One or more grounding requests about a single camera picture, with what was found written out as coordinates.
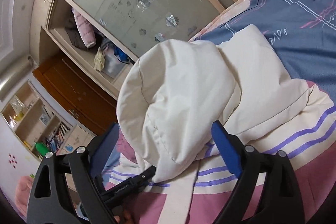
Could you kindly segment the air conditioner unit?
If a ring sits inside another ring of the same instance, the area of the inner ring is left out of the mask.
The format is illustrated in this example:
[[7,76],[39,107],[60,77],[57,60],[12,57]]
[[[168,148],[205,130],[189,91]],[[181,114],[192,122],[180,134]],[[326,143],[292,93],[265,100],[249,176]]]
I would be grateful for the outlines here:
[[1,101],[5,99],[12,87],[34,67],[34,60],[31,55],[22,56],[11,63],[1,73]]

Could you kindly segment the pink hanging puffer jacket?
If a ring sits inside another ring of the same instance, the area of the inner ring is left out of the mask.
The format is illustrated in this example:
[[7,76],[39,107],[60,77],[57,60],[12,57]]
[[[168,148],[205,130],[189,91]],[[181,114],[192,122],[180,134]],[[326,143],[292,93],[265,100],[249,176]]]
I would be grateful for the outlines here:
[[92,24],[82,16],[77,10],[72,9],[74,20],[79,32],[79,35],[86,48],[92,48],[96,45],[95,33]]

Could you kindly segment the blue garment in wardrobe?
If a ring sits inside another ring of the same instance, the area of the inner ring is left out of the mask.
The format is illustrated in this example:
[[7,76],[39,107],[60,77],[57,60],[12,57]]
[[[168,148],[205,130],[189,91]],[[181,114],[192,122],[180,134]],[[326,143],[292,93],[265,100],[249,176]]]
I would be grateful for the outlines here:
[[126,53],[124,53],[119,47],[114,46],[114,55],[116,56],[116,58],[124,63],[124,64],[129,64],[130,63],[130,59],[128,57],[128,55]]

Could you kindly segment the pink and white hooded jacket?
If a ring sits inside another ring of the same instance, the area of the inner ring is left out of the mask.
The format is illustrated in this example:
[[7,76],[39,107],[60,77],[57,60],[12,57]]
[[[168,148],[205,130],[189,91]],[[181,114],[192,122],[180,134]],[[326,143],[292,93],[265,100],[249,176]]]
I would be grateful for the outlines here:
[[335,184],[335,104],[315,81],[295,79],[253,24],[216,45],[162,42],[133,65],[117,100],[118,164],[108,186],[150,166],[128,197],[126,223],[211,223],[232,194],[211,136],[219,121],[245,145],[284,151],[310,220]]

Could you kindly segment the green bottle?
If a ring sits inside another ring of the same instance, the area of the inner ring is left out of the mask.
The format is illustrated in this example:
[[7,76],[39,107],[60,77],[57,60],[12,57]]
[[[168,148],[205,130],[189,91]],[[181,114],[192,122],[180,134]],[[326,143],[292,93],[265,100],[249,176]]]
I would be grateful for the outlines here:
[[42,157],[45,157],[49,152],[53,153],[52,149],[50,149],[45,143],[36,142],[35,149],[40,153]]

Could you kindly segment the translucent storage box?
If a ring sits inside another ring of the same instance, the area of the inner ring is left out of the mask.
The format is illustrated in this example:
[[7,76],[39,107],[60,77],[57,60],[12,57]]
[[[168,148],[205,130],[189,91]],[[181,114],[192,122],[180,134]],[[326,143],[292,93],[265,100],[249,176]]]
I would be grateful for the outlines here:
[[105,54],[105,64],[102,71],[108,76],[116,78],[124,66],[125,63],[121,62],[113,52],[107,52]]

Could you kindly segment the brown wooden room door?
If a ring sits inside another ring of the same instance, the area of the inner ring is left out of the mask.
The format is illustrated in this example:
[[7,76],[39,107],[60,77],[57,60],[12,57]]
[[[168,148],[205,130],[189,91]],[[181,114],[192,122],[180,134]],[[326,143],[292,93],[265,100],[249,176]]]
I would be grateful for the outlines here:
[[50,57],[33,75],[67,113],[94,134],[102,135],[117,123],[117,101],[65,54]]

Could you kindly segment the beige cloth on box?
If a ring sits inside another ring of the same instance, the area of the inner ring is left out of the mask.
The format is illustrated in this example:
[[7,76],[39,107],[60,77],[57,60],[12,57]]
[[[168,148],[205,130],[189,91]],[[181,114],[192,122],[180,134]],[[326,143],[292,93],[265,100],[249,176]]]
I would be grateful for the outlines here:
[[96,71],[101,72],[103,71],[104,67],[105,67],[105,55],[104,52],[99,47],[96,55],[94,56],[94,69]]

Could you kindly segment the wooden bookshelf with books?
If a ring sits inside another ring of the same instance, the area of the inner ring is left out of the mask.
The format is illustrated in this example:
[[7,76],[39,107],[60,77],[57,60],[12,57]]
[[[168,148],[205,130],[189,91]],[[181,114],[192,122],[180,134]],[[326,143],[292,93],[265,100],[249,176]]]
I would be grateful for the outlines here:
[[11,131],[35,157],[39,159],[36,144],[44,144],[57,154],[69,137],[72,126],[26,81],[1,111]]

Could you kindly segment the blue striped bed sheet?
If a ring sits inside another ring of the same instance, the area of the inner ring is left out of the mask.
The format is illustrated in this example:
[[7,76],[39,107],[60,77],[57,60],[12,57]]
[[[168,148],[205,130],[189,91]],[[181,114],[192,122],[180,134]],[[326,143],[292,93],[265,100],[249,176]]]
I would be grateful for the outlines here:
[[218,45],[253,24],[293,78],[335,100],[335,0],[243,0],[195,36]]

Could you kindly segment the dark brown hanging coat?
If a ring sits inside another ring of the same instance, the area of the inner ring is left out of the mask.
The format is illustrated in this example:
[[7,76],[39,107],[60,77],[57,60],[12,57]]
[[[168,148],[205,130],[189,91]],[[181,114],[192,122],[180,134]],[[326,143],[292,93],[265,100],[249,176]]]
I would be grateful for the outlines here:
[[80,36],[74,18],[69,17],[65,22],[64,28],[66,30],[67,35],[70,38],[71,44],[75,48],[78,48],[80,50],[87,50],[87,47],[85,46]]

